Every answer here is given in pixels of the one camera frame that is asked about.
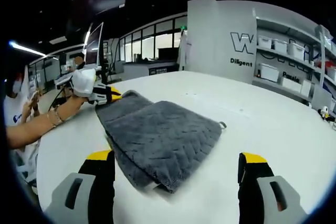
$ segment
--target microfiber towel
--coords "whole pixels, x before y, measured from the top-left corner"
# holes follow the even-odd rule
[[[116,110],[122,100],[114,103]],[[210,153],[221,126],[172,102],[135,107],[124,116],[120,111],[104,115],[118,165],[135,187],[155,182],[174,193]],[[102,121],[104,110],[97,114]]]

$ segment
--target white table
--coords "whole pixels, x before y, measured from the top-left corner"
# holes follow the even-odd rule
[[[114,222],[238,223],[238,157],[264,157],[300,194],[311,213],[332,183],[336,167],[336,131],[317,112],[277,93],[242,82],[193,72],[172,72],[115,83],[152,102],[167,100],[223,121],[227,129],[200,168],[174,195],[135,190],[116,165]],[[41,207],[56,186],[78,172],[86,157],[107,150],[94,108],[46,134],[40,143],[37,188]]]

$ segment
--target wall logo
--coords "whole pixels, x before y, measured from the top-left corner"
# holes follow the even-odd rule
[[[254,35],[250,37],[249,34],[244,34],[244,33],[240,34],[236,32],[231,32],[230,35],[231,35],[233,47],[236,52],[245,51],[249,55],[254,55],[253,44],[252,44]]]

